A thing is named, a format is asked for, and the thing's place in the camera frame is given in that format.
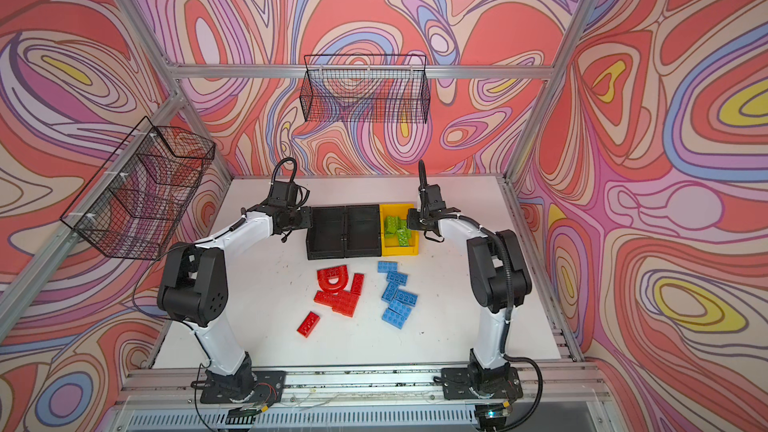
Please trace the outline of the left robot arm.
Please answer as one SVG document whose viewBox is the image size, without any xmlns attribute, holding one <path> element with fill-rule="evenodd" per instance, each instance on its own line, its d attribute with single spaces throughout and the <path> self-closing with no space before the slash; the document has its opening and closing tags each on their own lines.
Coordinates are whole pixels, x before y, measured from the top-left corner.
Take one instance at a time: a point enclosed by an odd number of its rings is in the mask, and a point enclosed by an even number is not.
<svg viewBox="0 0 768 432">
<path fill-rule="evenodd" d="M 203 388 L 233 403 L 256 389 L 252 361 L 225 315 L 227 262 L 274 235 L 282 241 L 312 224 L 309 190 L 294 180 L 270 181 L 266 199 L 243 208 L 236 222 L 196 242 L 179 242 L 167 254 L 157 307 L 188 327 L 207 357 Z"/>
</svg>

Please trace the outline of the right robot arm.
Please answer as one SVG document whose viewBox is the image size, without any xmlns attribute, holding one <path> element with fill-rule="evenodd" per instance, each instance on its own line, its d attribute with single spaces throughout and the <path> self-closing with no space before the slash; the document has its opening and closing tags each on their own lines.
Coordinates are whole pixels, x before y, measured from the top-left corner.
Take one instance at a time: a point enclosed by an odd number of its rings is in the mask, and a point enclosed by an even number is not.
<svg viewBox="0 0 768 432">
<path fill-rule="evenodd" d="M 449 207 L 440 186 L 425 176 L 418 186 L 420 204 L 407 212 L 408 229 L 433 242 L 449 239 L 466 249 L 470 288 L 483 309 L 478 339 L 470 349 L 466 387 L 491 397 L 511 384 L 506 353 L 513 312 L 532 291 L 532 281 L 517 235 L 493 232 L 475 219 Z"/>
</svg>

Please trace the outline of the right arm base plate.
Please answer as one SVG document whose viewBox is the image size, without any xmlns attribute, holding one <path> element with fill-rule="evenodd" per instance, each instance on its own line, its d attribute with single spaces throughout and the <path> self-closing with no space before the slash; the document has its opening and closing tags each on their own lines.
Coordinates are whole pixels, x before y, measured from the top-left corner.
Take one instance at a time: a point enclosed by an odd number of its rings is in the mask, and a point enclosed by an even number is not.
<svg viewBox="0 0 768 432">
<path fill-rule="evenodd" d="M 466 367 L 443 368 L 433 382 L 442 388 L 446 400 L 504 399 L 515 402 L 524 395 L 517 369 L 505 364 L 483 369 L 470 364 Z"/>
</svg>

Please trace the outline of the green lego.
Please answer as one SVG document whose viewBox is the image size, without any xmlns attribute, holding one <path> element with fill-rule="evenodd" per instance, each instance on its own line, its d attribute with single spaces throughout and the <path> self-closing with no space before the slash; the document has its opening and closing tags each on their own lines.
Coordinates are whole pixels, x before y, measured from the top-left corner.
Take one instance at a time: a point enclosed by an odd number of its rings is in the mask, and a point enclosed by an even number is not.
<svg viewBox="0 0 768 432">
<path fill-rule="evenodd" d="M 384 235 L 393 238 L 399 247 L 409 247 L 412 232 L 407 226 L 407 221 L 397 216 L 386 216 L 384 221 Z"/>
</svg>

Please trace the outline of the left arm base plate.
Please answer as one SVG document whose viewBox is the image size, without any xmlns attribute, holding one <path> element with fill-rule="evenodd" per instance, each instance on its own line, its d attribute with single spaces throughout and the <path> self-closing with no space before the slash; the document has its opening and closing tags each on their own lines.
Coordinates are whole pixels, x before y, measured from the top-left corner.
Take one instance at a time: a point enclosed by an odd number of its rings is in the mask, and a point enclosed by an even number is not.
<svg viewBox="0 0 768 432">
<path fill-rule="evenodd" d="M 207 372 L 200 401 L 203 404 L 280 402 L 286 377 L 287 373 L 279 370 L 255 370 L 232 376 Z"/>
</svg>

